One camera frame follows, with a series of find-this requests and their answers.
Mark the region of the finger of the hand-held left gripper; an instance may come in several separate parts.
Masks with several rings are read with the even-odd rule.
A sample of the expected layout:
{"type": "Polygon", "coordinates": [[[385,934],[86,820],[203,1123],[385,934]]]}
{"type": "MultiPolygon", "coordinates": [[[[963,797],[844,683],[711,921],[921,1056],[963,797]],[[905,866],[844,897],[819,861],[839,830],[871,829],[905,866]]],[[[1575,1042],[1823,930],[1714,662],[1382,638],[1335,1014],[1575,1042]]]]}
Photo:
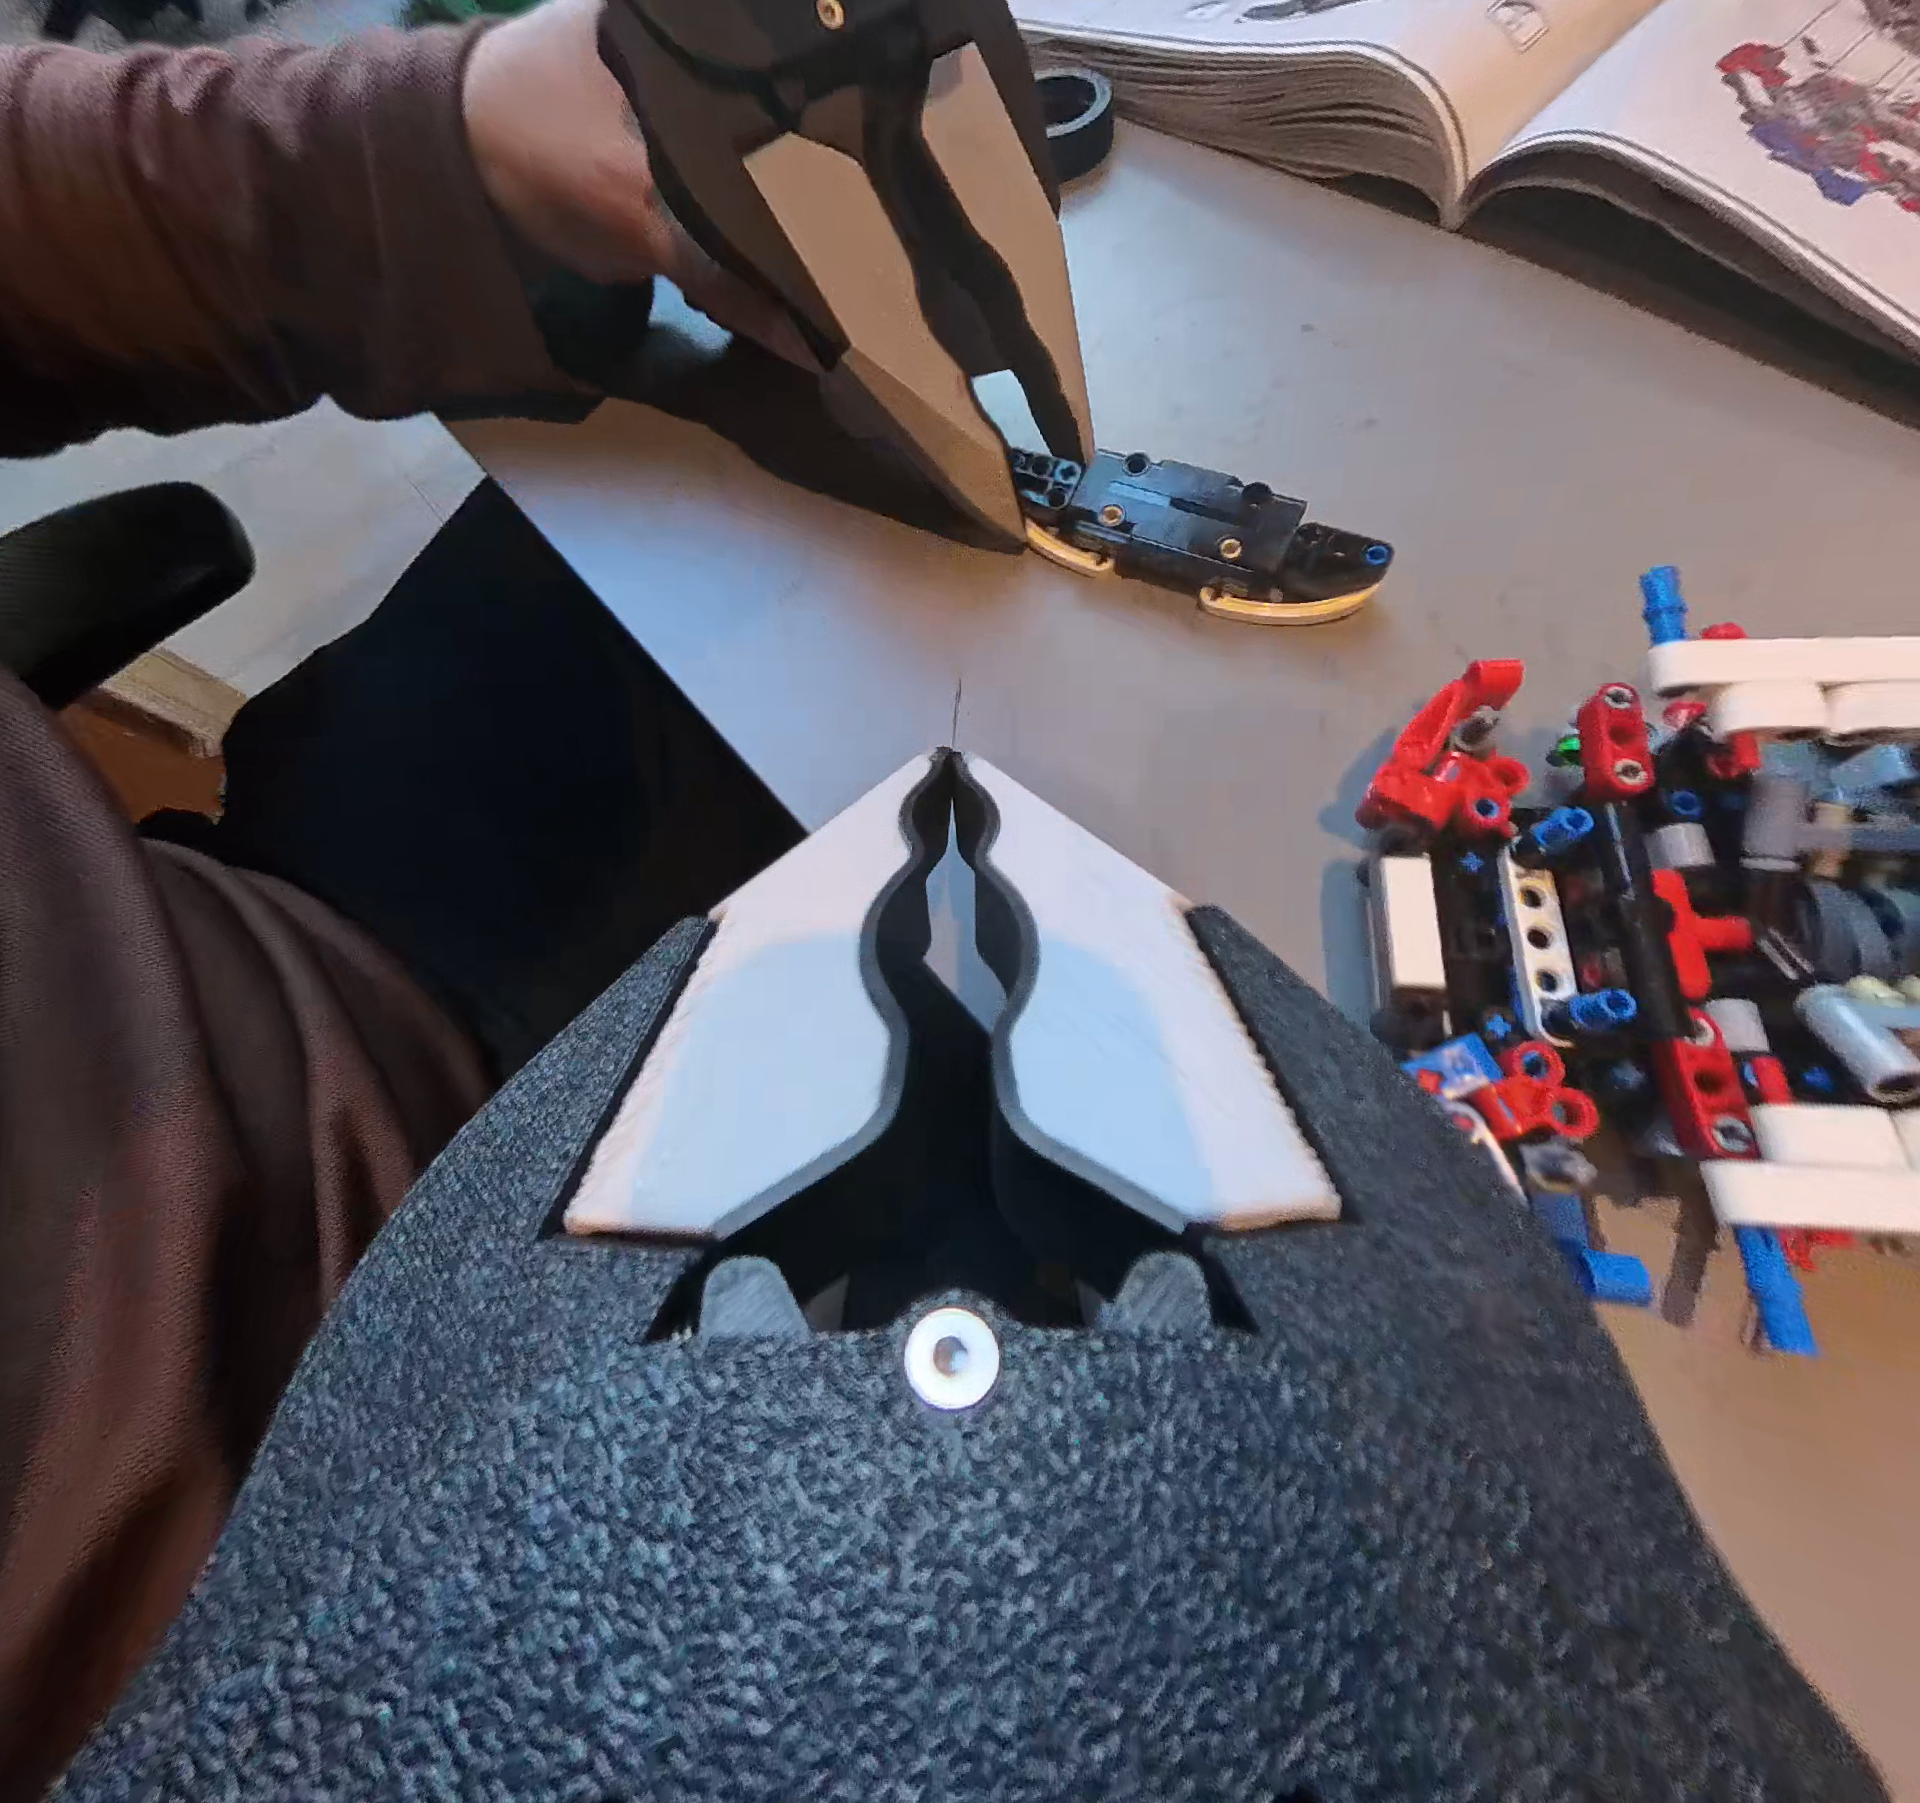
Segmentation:
{"type": "Polygon", "coordinates": [[[1057,208],[992,78],[930,78],[924,146],[961,218],[963,290],[984,330],[972,377],[1019,382],[1060,458],[1093,455],[1093,419],[1057,208]]]}
{"type": "Polygon", "coordinates": [[[1001,428],[972,377],[984,347],[963,290],[961,218],[923,138],[929,86],[836,91],[758,146],[746,177],[824,316],[826,400],[986,542],[1024,519],[1001,428]]]}

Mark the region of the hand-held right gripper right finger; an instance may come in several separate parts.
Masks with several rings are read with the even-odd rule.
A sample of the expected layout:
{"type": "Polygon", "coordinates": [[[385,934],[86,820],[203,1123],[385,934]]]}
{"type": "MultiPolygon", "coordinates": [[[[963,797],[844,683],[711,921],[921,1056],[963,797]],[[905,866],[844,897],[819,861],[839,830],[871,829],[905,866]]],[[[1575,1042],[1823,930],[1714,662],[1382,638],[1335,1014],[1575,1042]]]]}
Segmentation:
{"type": "Polygon", "coordinates": [[[1340,1196],[1173,886],[959,757],[996,1101],[1051,1167],[1164,1232],[1334,1221],[1340,1196]]]}

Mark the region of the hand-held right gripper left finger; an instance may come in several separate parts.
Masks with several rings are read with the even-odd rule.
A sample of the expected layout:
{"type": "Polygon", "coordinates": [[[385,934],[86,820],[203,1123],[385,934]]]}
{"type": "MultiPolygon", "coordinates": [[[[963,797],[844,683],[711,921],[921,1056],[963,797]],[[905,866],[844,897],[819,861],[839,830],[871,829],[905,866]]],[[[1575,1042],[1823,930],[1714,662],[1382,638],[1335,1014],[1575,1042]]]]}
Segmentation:
{"type": "Polygon", "coordinates": [[[892,1127],[951,772],[953,751],[911,757],[711,912],[569,1195],[569,1238],[731,1238],[892,1127]]]}

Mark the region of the black white toy car panel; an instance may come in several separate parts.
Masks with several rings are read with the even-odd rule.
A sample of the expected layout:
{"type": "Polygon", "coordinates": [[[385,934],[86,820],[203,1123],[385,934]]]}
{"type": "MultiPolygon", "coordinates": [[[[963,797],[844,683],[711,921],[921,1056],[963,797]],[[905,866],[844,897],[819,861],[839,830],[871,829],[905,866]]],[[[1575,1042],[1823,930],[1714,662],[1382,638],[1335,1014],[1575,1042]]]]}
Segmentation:
{"type": "Polygon", "coordinates": [[[1187,594],[1264,627],[1332,624],[1379,590],[1394,546],[1320,519],[1264,481],[1100,448],[1077,463],[1006,452],[1031,550],[1053,568],[1187,594]]]}

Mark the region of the person's left forearm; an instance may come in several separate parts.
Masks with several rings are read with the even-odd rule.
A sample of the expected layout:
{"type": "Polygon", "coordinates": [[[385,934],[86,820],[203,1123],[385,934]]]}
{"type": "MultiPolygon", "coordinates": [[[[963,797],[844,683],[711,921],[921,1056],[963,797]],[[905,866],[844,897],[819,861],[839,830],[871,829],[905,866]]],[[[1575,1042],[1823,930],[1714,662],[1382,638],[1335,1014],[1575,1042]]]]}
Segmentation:
{"type": "Polygon", "coordinates": [[[559,269],[467,146],[480,22],[333,44],[2,51],[2,455],[110,431],[573,421],[559,269]]]}

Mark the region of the grey desk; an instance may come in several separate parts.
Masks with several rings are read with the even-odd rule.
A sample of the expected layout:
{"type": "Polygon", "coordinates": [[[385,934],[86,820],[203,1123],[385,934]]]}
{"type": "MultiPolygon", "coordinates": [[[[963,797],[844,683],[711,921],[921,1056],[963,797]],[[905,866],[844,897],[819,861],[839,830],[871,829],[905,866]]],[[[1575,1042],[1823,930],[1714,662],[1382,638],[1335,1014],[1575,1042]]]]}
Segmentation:
{"type": "Polygon", "coordinates": [[[671,290],[665,371],[583,424],[453,436],[804,827],[910,755],[981,751],[1344,1012],[1370,1002],[1352,809],[1426,693],[1518,657],[1568,708],[1695,620],[1916,631],[1916,404],[1714,299],[1619,298],[1386,201],[1121,125],[1068,190],[1100,442],[1246,472],[1399,557],[1320,627],[944,542],[751,451],[748,355],[671,290]]]}

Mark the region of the person's left hand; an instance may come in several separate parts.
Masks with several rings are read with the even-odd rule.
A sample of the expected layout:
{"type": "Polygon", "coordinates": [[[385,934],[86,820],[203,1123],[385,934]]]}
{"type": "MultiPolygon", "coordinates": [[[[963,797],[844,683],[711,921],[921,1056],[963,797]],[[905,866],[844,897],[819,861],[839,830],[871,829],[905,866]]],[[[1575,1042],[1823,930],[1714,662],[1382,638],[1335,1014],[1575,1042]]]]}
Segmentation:
{"type": "Polygon", "coordinates": [[[597,285],[669,281],[708,323],[814,374],[790,316],[671,214],[636,112],[601,59],[601,14],[603,0],[540,0],[471,45],[461,111],[492,205],[566,270],[597,285]]]}

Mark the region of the black toy tyre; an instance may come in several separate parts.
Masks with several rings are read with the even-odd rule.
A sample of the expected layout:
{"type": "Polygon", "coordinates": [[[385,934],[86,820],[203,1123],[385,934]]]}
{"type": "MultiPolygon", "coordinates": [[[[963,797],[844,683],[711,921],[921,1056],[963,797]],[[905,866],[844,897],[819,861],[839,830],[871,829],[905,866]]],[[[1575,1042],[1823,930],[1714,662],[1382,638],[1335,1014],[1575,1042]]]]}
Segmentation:
{"type": "Polygon", "coordinates": [[[1057,184],[1098,171],[1115,140],[1110,81],[1086,67],[1053,67],[1034,75],[1042,138],[1057,184]]]}

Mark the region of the person's black pants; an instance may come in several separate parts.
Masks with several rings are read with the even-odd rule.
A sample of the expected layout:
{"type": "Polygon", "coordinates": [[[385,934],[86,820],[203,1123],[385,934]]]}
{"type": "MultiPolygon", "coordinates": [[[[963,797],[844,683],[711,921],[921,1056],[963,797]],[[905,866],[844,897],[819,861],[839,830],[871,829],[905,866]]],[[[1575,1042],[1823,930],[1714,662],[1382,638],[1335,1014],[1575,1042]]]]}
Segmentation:
{"type": "Polygon", "coordinates": [[[137,830],[364,928],[492,1080],[805,836],[492,478],[137,830]]]}

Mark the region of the open instruction booklet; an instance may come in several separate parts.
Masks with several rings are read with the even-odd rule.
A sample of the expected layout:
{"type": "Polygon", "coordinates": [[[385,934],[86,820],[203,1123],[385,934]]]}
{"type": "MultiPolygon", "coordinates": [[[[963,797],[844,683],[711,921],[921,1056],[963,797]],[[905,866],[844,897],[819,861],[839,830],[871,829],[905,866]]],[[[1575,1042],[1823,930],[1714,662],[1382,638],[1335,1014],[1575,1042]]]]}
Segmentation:
{"type": "Polygon", "coordinates": [[[1401,184],[1449,229],[1589,195],[1916,362],[1916,0],[1008,5],[1164,136],[1401,184]]]}

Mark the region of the toy brick car chassis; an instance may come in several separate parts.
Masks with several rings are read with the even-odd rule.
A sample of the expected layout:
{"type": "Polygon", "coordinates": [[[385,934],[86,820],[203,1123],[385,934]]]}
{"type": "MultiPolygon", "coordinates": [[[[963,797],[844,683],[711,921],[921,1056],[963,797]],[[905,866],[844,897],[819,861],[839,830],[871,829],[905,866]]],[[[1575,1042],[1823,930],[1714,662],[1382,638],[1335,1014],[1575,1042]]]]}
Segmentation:
{"type": "Polygon", "coordinates": [[[1599,1241],[1610,1157],[1733,1245],[1754,1347],[1813,1358],[1820,1254],[1918,1232],[1918,647],[1691,626],[1639,575],[1609,674],[1538,767],[1477,659],[1357,801],[1374,1032],[1572,1279],[1649,1309],[1599,1241]]]}

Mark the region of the person's brown shirt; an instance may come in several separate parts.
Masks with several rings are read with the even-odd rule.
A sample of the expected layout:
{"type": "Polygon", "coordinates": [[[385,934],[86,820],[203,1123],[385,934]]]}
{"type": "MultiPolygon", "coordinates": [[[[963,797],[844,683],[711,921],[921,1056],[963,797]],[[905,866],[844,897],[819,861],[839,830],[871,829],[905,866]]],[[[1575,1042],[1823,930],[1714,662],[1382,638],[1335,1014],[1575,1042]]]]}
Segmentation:
{"type": "Polygon", "coordinates": [[[2,1794],[38,1799],[492,1080],[366,930],[137,836],[13,674],[2,871],[2,1794]]]}

